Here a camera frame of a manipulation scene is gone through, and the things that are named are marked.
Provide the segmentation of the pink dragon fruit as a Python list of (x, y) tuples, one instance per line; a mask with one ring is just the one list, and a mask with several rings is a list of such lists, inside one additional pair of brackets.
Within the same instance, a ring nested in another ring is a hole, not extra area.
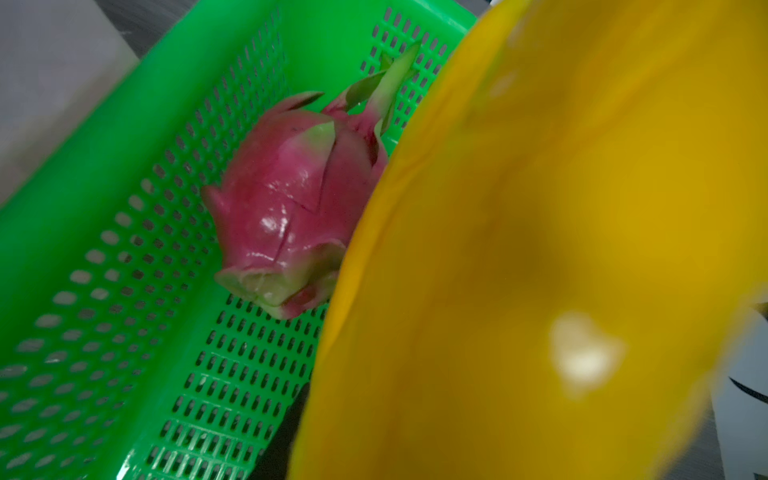
[(380, 69), (322, 110), (316, 91), (267, 110), (219, 185), (201, 190), (222, 266), (215, 279), (278, 320), (327, 302), (342, 260), (389, 163), (382, 137), (420, 47), (383, 56)]

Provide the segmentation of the yellow banana bunch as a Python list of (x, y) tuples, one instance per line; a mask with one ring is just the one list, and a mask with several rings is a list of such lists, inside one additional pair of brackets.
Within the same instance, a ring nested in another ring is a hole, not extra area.
[(291, 479), (658, 479), (767, 288), (767, 5), (501, 1), (343, 262)]

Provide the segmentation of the green plastic basket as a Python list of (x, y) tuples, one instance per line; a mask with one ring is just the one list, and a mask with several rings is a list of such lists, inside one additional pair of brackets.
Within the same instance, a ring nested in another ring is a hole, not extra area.
[(1, 210), (1, 475), (245, 479), (326, 310), (221, 288), (203, 186), (258, 118), (422, 42), (393, 149), (476, 15), (455, 1), (200, 1)]

